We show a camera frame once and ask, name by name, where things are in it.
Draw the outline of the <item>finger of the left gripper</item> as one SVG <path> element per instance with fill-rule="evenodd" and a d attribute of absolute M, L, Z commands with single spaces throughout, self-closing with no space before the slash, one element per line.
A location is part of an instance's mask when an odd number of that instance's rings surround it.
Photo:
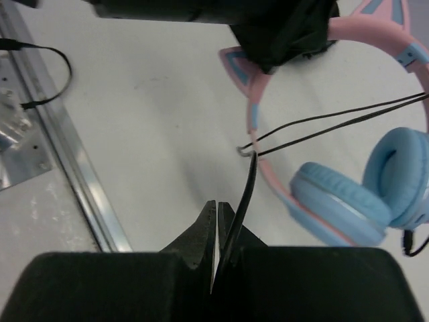
<path fill-rule="evenodd" d="M 336 43 L 328 39 L 329 20 L 338 16 L 333 0 L 277 1 L 267 13 L 230 29 L 246 58 L 271 74 L 298 56 L 326 52 Z"/>

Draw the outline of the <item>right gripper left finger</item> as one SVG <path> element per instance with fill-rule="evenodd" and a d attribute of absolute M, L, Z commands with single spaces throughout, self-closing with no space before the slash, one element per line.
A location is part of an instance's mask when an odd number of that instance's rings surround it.
<path fill-rule="evenodd" d="M 212 200 L 206 202 L 192 225 L 160 251 L 179 257 L 196 277 L 204 294 L 210 293 L 214 279 L 216 234 L 217 204 Z"/>

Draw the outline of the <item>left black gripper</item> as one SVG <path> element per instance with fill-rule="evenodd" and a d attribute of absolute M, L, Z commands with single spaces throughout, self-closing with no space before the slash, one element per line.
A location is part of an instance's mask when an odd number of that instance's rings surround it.
<path fill-rule="evenodd" d="M 334 1 L 89 1 L 102 18 L 237 25 L 249 21 L 320 13 L 329 17 Z"/>

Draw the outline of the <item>pink blue cat-ear headphones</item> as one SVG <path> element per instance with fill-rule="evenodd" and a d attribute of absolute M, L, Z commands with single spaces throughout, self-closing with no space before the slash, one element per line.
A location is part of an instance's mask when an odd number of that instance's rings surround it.
<path fill-rule="evenodd" d="M 410 18 L 421 4 L 364 1 L 346 17 L 329 21 L 329 40 L 349 40 L 392 56 L 428 89 L 428 49 L 412 35 Z M 414 230 L 428 222 L 428 133 L 399 127 L 374 147 L 362 183 L 314 162 L 303 164 L 284 188 L 259 148 L 257 114 L 270 74 L 240 47 L 219 53 L 229 76 L 247 98 L 252 162 L 290 215 L 330 246 L 378 246 L 388 227 L 403 231 L 403 251 L 413 257 Z"/>

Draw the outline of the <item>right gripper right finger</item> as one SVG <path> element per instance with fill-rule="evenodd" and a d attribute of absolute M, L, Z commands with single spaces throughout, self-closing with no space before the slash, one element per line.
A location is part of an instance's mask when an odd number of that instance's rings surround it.
<path fill-rule="evenodd" d="M 244 215 L 236 211 L 228 202 L 218 206 L 219 265 L 218 268 L 266 267 L 268 245 L 243 224 Z"/>

